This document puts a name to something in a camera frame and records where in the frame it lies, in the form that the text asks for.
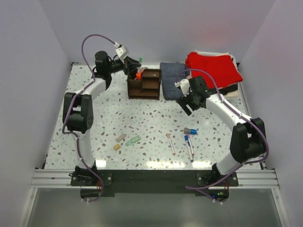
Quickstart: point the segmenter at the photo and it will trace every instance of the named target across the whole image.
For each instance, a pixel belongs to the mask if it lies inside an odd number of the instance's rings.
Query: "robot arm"
[[[91,144],[90,144],[90,129],[93,125],[93,105],[92,102],[97,98],[102,92],[106,91],[112,81],[111,74],[115,72],[122,71],[125,75],[128,75],[131,71],[141,66],[141,64],[128,57],[128,50],[116,43],[116,52],[119,57],[118,60],[109,60],[109,56],[105,51],[99,51],[95,54],[95,64],[96,72],[95,80],[91,79],[90,82],[79,91],[74,93],[66,93],[64,96],[63,103],[63,116],[62,121],[65,121],[71,100],[74,95],[79,94],[75,99],[73,108],[67,120],[67,128],[69,131],[73,131],[78,135],[79,148],[81,151],[82,158],[89,168],[95,165],[95,158],[92,154]],[[83,162],[78,156],[77,167],[81,169],[86,169]]]
[[[183,79],[175,85],[183,93],[183,96],[177,100],[177,103],[187,115],[191,115],[191,111],[187,105],[193,111],[201,107],[206,108],[216,114],[232,131],[230,153],[212,166],[212,173],[208,179],[208,184],[217,182],[240,164],[245,163],[251,158],[256,158],[265,152],[265,144],[262,137],[244,120],[245,118],[251,121],[265,135],[264,123],[260,118],[252,119],[232,106],[221,94],[220,98],[216,90],[207,89],[203,77],[191,78],[189,80]]]

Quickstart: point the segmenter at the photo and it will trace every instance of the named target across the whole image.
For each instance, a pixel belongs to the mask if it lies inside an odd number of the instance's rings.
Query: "red cloth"
[[[191,52],[187,56],[185,64],[190,69],[199,69],[209,73],[214,78],[218,87],[227,87],[230,84],[243,80],[229,55],[212,57]],[[191,71],[191,75],[193,77],[203,76],[207,87],[214,87],[214,83],[207,75],[198,71]]]

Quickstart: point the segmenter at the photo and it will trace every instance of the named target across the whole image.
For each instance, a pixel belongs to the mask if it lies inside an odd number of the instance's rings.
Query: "test tube with blue cap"
[[[187,134],[187,136],[188,136],[188,141],[189,141],[189,144],[190,144],[191,154],[192,154],[193,157],[194,157],[195,154],[194,154],[193,144],[192,144],[192,142],[191,142],[191,140],[190,140],[189,134]]]
[[[192,155],[192,153],[191,153],[191,149],[190,149],[190,146],[191,146],[191,145],[190,145],[190,142],[189,142],[189,140],[188,140],[188,136],[185,135],[184,138],[185,138],[185,142],[186,142],[186,146],[187,146],[187,150],[188,150],[188,154],[189,154],[189,159],[190,159],[191,162],[193,162],[193,161],[194,161],[194,158],[193,158],[193,155]]]
[[[197,130],[195,129],[184,128],[183,132],[184,134],[198,135]]]

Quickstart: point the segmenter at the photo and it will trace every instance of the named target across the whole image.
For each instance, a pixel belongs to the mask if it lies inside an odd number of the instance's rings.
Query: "terrazzo surface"
[[[159,65],[148,65],[158,69]],[[229,152],[231,131],[212,112],[199,109],[191,116],[175,101],[166,101],[160,92],[160,100],[132,99],[127,96],[126,76],[112,75],[109,89],[93,102],[94,125],[91,128],[91,146],[98,165],[104,169],[210,169]],[[66,92],[74,92],[87,84],[89,69],[84,65],[73,65]],[[241,94],[228,101],[245,113]],[[184,127],[197,129],[192,135],[194,162],[188,157],[184,141]],[[77,156],[74,138],[63,135],[62,107],[56,123],[52,142],[48,150],[45,169],[74,169]],[[119,142],[115,151],[116,138],[126,137]],[[166,133],[170,133],[176,155],[172,155]],[[132,137],[141,140],[126,146]],[[246,165],[243,169],[260,169],[259,164]]]

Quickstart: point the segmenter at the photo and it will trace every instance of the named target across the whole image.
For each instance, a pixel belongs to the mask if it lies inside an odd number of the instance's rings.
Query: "dark gray cloth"
[[[175,82],[178,74],[187,69],[187,66],[182,63],[160,63],[162,69],[162,90],[166,100],[177,100],[182,96],[182,91],[175,87]],[[182,73],[179,76],[179,81],[185,79],[189,75],[189,71]]]

